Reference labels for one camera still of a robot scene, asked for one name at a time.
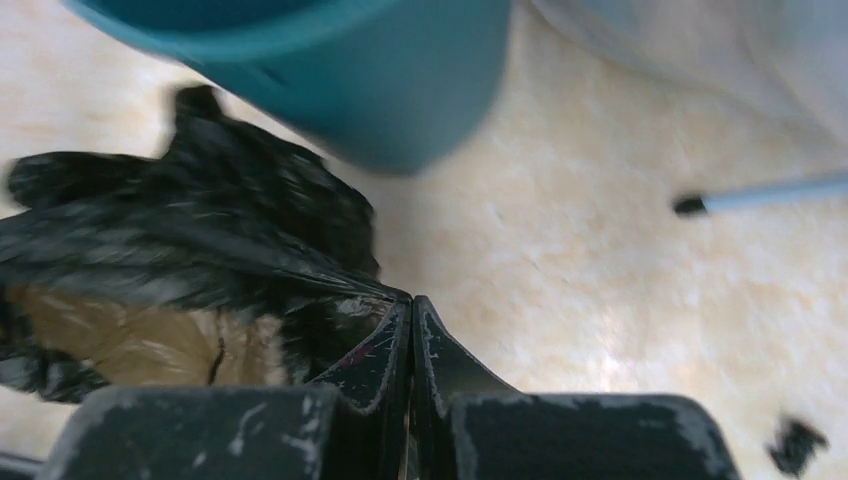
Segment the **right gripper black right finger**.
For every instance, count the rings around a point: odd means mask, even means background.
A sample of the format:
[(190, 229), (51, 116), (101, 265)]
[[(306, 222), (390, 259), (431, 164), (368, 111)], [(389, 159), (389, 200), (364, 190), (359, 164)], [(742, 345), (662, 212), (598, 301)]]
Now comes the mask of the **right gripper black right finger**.
[(667, 394), (523, 393), (412, 305), (423, 479), (735, 479), (713, 418)]

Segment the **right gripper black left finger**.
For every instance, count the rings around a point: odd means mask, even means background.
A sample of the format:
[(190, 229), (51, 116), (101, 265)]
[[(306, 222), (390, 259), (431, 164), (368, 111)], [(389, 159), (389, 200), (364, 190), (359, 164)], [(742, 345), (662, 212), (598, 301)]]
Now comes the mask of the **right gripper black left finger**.
[(109, 387), (71, 416), (43, 479), (395, 479), (411, 302), (306, 385)]

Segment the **black trash bag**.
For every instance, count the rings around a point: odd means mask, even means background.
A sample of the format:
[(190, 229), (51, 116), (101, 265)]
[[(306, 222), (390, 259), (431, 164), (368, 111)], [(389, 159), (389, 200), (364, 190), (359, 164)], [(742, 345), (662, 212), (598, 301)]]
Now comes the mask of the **black trash bag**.
[(54, 151), (6, 179), (1, 383), (77, 404), (110, 385), (297, 385), (371, 335), (374, 211), (309, 149), (172, 100), (161, 157)]

